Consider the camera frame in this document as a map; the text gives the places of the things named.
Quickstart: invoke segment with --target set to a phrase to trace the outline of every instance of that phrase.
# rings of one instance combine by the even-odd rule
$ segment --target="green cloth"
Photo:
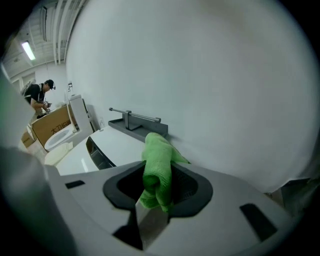
[[[168,212],[173,206],[171,198],[171,162],[189,163],[164,137],[151,132],[145,137],[142,161],[146,161],[143,172],[144,191],[140,202],[145,208],[161,206]]]

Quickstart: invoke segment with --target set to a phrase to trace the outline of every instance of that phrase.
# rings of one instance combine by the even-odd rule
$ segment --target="backpack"
[[[33,80],[29,81],[29,82],[22,88],[22,90],[20,91],[20,94],[21,94],[24,98],[30,97],[31,95],[25,95],[25,94],[26,94],[26,91],[29,89],[29,87],[32,86],[32,85],[34,85],[34,84],[36,84],[36,80],[33,79]],[[40,91],[41,91],[41,89],[42,89],[41,83],[38,84],[38,86],[39,86]]]

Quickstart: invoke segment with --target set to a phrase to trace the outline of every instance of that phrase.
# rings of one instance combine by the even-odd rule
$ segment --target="black t-shirt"
[[[31,84],[29,88],[25,91],[24,97],[29,104],[31,103],[31,98],[34,99],[36,102],[43,102],[45,99],[45,94],[40,89],[38,84]]]

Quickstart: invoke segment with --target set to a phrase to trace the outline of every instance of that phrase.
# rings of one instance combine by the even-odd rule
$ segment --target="toilet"
[[[52,151],[54,148],[64,143],[74,134],[74,127],[72,124],[69,124],[67,127],[61,129],[53,136],[51,136],[44,145],[44,148],[47,151]]]
[[[44,148],[49,152],[63,143],[72,142],[75,147],[78,143],[93,133],[93,128],[90,124],[87,110],[81,95],[72,95],[66,106],[71,124],[52,135],[46,141]],[[73,123],[72,115],[70,113],[72,113],[75,118],[77,128]]]
[[[62,143],[55,147],[52,151],[46,154],[44,164],[49,166],[56,166],[68,153],[73,149],[72,142]]]

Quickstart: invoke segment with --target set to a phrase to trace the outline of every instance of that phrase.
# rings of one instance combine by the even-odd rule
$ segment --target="cardboard box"
[[[45,146],[47,140],[63,128],[71,124],[67,106],[55,109],[51,113],[44,117],[34,121],[32,123],[32,130],[39,142]]]
[[[32,143],[34,143],[36,140],[33,139],[30,134],[25,131],[24,134],[21,137],[21,141],[23,143],[23,145],[28,148]]]

